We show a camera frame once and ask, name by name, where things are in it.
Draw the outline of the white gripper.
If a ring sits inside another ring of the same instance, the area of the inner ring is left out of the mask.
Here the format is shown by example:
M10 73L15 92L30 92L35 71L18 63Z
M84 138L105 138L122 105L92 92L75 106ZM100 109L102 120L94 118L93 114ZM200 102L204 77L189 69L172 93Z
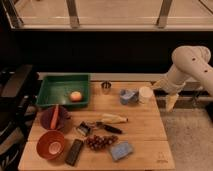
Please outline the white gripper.
M173 110L174 105L178 100L179 97L178 93L182 91L184 86L185 84L180 85L174 84L171 81L169 81L166 77L164 77L156 81L152 85L152 89L153 90L162 89L166 93L168 93L168 95L166 96L166 111L170 112Z

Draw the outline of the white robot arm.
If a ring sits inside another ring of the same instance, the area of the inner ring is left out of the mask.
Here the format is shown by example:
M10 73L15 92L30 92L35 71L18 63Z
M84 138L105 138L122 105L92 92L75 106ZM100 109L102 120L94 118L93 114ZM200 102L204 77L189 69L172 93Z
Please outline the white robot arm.
M172 66L152 89L162 89L166 95L166 111L173 110L186 80L192 77L213 96L213 67L208 64L211 51L205 46L179 46L172 52Z

